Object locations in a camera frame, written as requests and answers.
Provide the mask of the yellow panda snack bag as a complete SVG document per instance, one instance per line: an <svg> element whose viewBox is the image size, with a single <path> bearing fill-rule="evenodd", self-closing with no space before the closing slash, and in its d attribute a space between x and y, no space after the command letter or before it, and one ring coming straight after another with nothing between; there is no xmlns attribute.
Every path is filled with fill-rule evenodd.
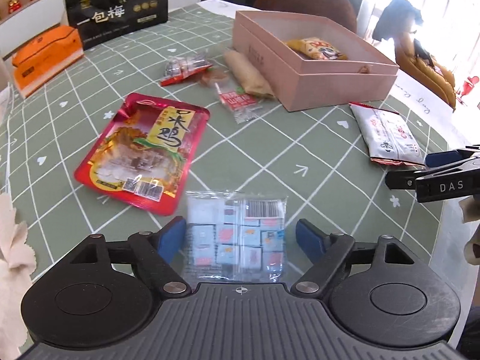
<svg viewBox="0 0 480 360"><path fill-rule="evenodd" d="M328 41L318 37L291 39L285 45L294 52L314 60L348 60L348 57Z"/></svg>

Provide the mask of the orange tissue box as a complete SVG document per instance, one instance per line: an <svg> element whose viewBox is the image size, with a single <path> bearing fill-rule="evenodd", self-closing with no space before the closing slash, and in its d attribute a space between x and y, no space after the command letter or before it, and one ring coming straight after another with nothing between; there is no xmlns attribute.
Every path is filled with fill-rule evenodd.
<svg viewBox="0 0 480 360"><path fill-rule="evenodd" d="M16 88L27 98L83 56L83 45L76 28L60 25L45 31L13 56L11 64Z"/></svg>

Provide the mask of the brown round cookie pack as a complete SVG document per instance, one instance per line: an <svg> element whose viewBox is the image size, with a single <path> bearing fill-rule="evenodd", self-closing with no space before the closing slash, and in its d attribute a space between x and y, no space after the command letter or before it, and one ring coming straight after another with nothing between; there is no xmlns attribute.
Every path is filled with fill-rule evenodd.
<svg viewBox="0 0 480 360"><path fill-rule="evenodd" d="M213 88L215 84L219 84L227 80L229 76L223 72L221 69L209 68L202 73L200 78L200 83L203 86Z"/></svg>

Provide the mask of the red chicken snack pouch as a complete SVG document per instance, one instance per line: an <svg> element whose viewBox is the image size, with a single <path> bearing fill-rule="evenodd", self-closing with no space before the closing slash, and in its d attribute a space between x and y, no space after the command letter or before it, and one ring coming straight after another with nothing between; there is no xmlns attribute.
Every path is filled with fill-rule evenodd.
<svg viewBox="0 0 480 360"><path fill-rule="evenodd" d="M131 93L74 177L123 203L172 215L209 119L204 107Z"/></svg>

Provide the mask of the white red snack bag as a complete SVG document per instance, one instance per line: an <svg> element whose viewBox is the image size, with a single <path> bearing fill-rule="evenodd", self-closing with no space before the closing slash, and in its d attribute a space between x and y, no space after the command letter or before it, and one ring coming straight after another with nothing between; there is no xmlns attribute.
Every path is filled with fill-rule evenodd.
<svg viewBox="0 0 480 360"><path fill-rule="evenodd" d="M349 107L372 162L388 166L424 164L419 144L398 112L358 102L350 102Z"/></svg>

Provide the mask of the clear packet with barcode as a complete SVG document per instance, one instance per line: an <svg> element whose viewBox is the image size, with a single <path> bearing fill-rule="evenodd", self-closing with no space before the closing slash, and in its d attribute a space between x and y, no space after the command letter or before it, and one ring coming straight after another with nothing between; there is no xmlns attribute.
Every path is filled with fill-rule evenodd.
<svg viewBox="0 0 480 360"><path fill-rule="evenodd" d="M183 273L192 284L281 279L286 196L190 191L186 206Z"/></svg>

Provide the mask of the pink open gift box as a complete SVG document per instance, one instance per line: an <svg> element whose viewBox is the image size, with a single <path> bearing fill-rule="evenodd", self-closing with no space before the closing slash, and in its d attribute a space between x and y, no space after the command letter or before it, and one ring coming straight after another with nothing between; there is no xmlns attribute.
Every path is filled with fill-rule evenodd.
<svg viewBox="0 0 480 360"><path fill-rule="evenodd" d="M329 42L346 59L315 60L287 46L287 41L305 38ZM232 42L269 82L287 111L383 100L399 70L361 37L323 16L239 10Z"/></svg>

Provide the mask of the brown fuzzy chair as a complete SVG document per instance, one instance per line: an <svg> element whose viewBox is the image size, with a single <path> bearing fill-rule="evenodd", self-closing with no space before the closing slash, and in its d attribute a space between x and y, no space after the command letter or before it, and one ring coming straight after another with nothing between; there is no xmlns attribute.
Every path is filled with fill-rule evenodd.
<svg viewBox="0 0 480 360"><path fill-rule="evenodd" d="M355 33L357 19L350 0L256 0L254 7L264 11L285 11L326 17Z"/></svg>

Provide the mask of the clear red label packet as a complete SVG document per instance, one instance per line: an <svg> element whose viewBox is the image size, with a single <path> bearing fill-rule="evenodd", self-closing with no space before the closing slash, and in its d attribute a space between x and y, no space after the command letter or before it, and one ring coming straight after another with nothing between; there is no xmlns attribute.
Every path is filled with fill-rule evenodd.
<svg viewBox="0 0 480 360"><path fill-rule="evenodd" d="M258 117L261 100L247 94L241 86L227 80L214 84L221 104L233 115L237 124L250 122Z"/></svg>

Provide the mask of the black plum snack bag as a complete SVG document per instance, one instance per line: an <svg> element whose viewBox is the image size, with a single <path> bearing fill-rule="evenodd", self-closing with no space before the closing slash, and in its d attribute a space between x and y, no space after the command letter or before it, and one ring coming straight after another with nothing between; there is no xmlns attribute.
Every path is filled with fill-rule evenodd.
<svg viewBox="0 0 480 360"><path fill-rule="evenodd" d="M168 21L168 0L64 0L84 50Z"/></svg>

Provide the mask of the small clear red candy pack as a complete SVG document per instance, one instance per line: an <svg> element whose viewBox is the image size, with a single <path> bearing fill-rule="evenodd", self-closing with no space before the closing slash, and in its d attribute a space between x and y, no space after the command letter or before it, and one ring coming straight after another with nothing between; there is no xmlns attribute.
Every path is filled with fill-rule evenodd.
<svg viewBox="0 0 480 360"><path fill-rule="evenodd" d="M205 53L192 53L185 56L171 57L165 64L160 85L171 86L186 80L189 77L203 73L213 64L207 59Z"/></svg>

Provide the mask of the green grid tablecloth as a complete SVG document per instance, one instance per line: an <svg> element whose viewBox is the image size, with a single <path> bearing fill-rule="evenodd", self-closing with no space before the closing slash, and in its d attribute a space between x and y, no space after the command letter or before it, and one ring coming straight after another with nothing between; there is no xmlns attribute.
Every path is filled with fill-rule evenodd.
<svg viewBox="0 0 480 360"><path fill-rule="evenodd" d="M122 241L166 223L165 217L114 201L73 176L132 92L210 112L187 190L286 197L285 281L295 281L310 266L295 241L298 219L362 242L390 234L431 261L442 204L422 205L412 192L385 186L385 169L369 159L348 106L289 113L279 102L268 101L257 119L238 124L210 88L194 81L160 87L171 56L205 51L223 66L232 26L230 18L198 6L175 11L166 24L88 50L31 97L15 99L1 127L1 188L10 193L18 219L28 225L35 276L91 233Z"/></svg>

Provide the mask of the red figurine on shelf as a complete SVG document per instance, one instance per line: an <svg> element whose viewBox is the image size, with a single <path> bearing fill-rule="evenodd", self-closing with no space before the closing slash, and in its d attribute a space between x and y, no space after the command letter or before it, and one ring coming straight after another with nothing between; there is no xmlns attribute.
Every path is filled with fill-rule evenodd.
<svg viewBox="0 0 480 360"><path fill-rule="evenodd" d="M8 14L9 15L18 11L20 8L22 8L22 4L21 4L20 0L8 0Z"/></svg>

